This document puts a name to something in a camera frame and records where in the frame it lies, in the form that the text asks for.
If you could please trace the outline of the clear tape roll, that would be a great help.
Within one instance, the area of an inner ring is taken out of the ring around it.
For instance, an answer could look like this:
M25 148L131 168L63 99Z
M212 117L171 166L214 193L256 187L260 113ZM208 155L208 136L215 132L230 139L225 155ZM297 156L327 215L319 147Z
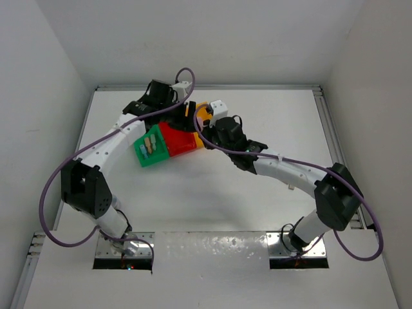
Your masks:
M115 210L121 209L121 202L116 196L112 197L111 205Z

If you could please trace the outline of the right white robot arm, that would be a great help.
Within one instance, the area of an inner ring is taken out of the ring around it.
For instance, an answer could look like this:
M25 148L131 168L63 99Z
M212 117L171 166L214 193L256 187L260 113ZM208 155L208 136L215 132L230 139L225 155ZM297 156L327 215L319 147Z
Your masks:
M206 148L215 145L226 149L237 168L275 178L315 200L315 210L299 219L285 238L290 250L302 252L321 234L344 230L361 205L358 197L331 174L288 162L267 145L248 139L233 117L223 117L213 126L205 124L201 134L208 141Z

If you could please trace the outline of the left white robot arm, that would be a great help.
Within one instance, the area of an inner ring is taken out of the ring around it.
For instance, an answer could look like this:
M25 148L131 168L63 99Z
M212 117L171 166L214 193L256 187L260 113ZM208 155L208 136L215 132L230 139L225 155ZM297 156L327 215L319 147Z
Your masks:
M176 81L170 85L152 80L143 96L121 112L105 140L70 160L61 170L61 196L64 203L85 214L115 241L129 231L129 224L116 210L106 181L114 163L153 126L167 123L175 130L194 132L190 117L196 108L187 99L193 83Z

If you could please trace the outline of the blue correction tape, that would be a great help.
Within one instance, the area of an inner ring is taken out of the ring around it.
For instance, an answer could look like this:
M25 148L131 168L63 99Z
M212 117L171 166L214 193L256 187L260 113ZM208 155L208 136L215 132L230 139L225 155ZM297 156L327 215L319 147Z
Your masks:
M144 158L145 160L147 160L147 159L149 158L149 155L148 155L148 151L147 151L146 146L145 146L144 144L141 144L141 145L139 146L139 149L140 149L140 152L141 152L143 158Z

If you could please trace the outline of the pink correction tape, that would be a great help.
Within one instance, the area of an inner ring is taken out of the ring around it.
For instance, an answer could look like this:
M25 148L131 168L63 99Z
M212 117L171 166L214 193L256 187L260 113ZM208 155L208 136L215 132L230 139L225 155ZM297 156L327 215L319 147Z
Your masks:
M203 119L200 117L197 117L196 120L198 123L199 130L202 131L203 130Z

